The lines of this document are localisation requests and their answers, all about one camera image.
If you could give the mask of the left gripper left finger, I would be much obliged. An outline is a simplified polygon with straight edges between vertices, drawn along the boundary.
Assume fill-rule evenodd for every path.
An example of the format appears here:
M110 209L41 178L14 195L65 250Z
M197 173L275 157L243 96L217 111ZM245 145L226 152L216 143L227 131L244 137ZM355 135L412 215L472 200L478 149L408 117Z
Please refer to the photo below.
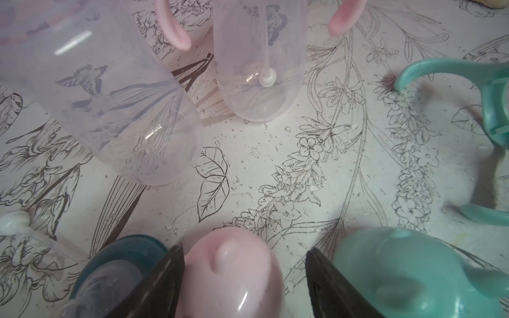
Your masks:
M104 249L106 260L124 260L143 275L142 280L107 317L174 317L184 277L184 250L160 243L113 243Z

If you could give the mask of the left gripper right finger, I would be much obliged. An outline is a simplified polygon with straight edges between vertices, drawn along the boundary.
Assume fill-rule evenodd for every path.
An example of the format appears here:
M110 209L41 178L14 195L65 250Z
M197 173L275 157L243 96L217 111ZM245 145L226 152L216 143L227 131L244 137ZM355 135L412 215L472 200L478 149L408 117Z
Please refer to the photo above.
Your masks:
M305 267L315 317L382 317L319 249L306 253Z

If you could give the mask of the teal nipple collar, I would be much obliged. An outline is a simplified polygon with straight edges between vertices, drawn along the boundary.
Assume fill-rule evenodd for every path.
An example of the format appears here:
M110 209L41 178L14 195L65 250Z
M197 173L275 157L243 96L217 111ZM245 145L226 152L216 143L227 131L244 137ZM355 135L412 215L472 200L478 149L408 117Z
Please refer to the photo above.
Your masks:
M106 317L168 252L148 235L123 237L99 251L78 277L70 300L53 317Z

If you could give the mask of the pink bottle cap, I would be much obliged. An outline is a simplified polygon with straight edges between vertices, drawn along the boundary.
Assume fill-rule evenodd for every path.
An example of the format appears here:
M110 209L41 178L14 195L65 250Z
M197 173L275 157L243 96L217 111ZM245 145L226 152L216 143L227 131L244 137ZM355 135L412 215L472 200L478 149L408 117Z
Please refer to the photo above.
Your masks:
M184 260L177 317L282 317L280 265L258 235L237 227L214 230Z

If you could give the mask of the clear baby bottle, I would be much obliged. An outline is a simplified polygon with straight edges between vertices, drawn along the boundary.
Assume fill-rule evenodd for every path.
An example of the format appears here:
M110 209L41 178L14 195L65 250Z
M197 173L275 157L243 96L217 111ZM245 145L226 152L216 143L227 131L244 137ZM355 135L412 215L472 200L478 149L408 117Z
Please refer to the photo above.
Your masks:
M307 3L266 1L270 66L277 73L271 87L261 86L259 1L214 1L213 41L217 84L230 110L248 121L282 115L296 101L304 83Z
M171 183L201 150L195 105L125 1L2 1L1 82L138 183Z

